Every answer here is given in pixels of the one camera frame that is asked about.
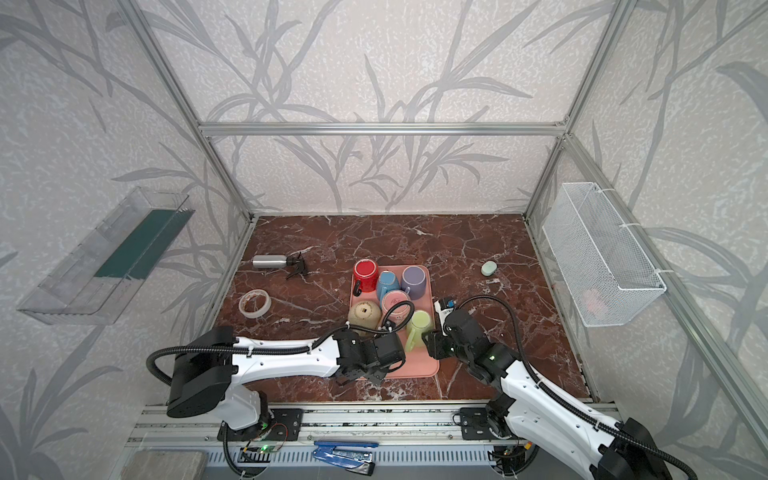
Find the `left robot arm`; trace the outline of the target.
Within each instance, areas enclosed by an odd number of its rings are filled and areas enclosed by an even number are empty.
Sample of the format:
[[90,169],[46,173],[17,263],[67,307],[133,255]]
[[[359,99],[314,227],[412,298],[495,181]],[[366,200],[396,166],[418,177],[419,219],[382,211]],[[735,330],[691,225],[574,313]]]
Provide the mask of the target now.
[[212,414],[234,431],[269,421],[268,402],[249,383],[284,377],[360,378],[379,384],[402,367],[404,347],[394,332],[364,337],[342,326],[315,339],[269,341],[215,327],[187,345],[151,353],[147,370],[170,387],[167,415]]

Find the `pink mug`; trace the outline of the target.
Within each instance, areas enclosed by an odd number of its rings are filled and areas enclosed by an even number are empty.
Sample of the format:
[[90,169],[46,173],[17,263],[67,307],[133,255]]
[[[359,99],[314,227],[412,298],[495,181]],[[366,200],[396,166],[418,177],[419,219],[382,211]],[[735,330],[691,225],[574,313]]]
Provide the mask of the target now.
[[[396,304],[410,301],[409,295],[402,290],[392,290],[387,292],[381,299],[381,309],[383,314],[387,314]],[[401,306],[396,308],[388,317],[389,320],[394,322],[401,322],[408,315],[410,308],[408,306]]]

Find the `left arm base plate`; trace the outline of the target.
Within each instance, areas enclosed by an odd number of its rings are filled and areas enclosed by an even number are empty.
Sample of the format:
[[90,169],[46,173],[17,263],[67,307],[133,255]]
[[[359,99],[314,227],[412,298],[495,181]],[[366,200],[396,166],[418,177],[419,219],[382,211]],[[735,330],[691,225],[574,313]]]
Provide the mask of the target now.
[[267,420],[259,420],[255,425],[242,430],[232,430],[226,425],[219,428],[217,439],[224,440],[227,434],[229,442],[246,441],[296,441],[302,425],[304,411],[300,408],[278,408],[270,411]]

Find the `pink plastic tray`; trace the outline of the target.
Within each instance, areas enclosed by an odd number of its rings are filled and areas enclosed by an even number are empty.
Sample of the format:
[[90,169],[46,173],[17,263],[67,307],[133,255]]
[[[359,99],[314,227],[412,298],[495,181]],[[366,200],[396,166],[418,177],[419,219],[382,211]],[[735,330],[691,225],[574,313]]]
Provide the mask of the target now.
[[[384,270],[390,270],[394,272],[399,280],[399,283],[401,281],[401,276],[403,270],[411,265],[379,265],[379,274]],[[408,322],[410,321],[411,317],[417,310],[425,310],[427,311],[433,319],[433,329],[432,330],[438,330],[439,327],[437,325],[437,318],[434,313],[434,306],[432,301],[432,291],[431,291],[431,283],[430,283],[430,275],[426,267],[422,265],[421,266],[427,274],[427,289],[425,295],[419,299],[419,300],[411,300],[410,301],[403,301],[398,304],[396,304],[387,314],[382,313],[382,318],[380,321],[380,324],[377,329],[383,329],[385,331],[392,331],[396,333],[404,347],[406,338],[407,338],[407,330],[406,326],[408,325]],[[371,300],[376,301],[380,308],[381,308],[381,302],[378,301],[375,292],[370,293],[363,293],[360,296],[356,297],[352,294],[350,294],[350,307],[354,305],[355,303],[363,300]],[[410,308],[410,311],[408,315],[405,317],[405,319],[401,322],[394,322],[392,320],[389,320],[389,315],[398,307],[401,306],[408,306]],[[411,352],[406,352],[406,360],[404,365],[397,371],[394,371],[390,373],[387,377],[389,379],[397,379],[397,378],[426,378],[426,377],[432,377],[435,374],[437,374],[439,370],[439,361],[431,358],[427,352],[426,346],[417,348]]]

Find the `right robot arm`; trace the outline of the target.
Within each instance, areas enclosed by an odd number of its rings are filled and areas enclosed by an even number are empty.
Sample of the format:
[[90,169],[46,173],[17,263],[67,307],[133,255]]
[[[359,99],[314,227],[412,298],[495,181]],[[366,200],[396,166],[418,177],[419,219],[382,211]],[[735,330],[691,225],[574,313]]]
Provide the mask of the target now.
[[532,442],[584,479],[668,479],[676,468],[695,472],[657,448],[636,420],[596,411],[541,376],[511,347],[491,341],[454,301],[439,301],[437,329],[425,335],[431,357],[455,358],[498,395],[486,406],[495,435]]

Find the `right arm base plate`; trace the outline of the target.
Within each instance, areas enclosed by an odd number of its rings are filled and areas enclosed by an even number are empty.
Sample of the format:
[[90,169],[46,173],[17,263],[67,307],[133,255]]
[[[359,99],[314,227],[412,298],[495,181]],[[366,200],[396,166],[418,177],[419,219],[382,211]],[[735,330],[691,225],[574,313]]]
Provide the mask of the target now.
[[461,430],[463,440],[506,440],[512,434],[499,431],[489,421],[485,407],[463,407],[452,415],[452,422]]

